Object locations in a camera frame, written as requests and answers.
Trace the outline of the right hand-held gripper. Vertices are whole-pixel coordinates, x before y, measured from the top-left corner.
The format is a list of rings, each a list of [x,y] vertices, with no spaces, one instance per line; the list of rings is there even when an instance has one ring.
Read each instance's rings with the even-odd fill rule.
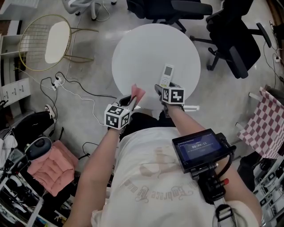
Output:
[[[155,84],[154,89],[160,96],[160,102],[164,106],[164,113],[166,117],[169,117],[167,105],[178,106],[184,110],[183,105],[185,103],[185,90],[178,84],[173,82],[171,82],[169,86],[160,86],[159,84]]]

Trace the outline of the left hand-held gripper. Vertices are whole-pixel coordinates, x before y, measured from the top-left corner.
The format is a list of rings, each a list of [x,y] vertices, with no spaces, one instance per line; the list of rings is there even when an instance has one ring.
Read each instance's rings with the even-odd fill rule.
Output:
[[[136,107],[137,97],[129,95],[119,96],[109,104],[104,112],[104,125],[121,130],[130,122],[130,116]]]

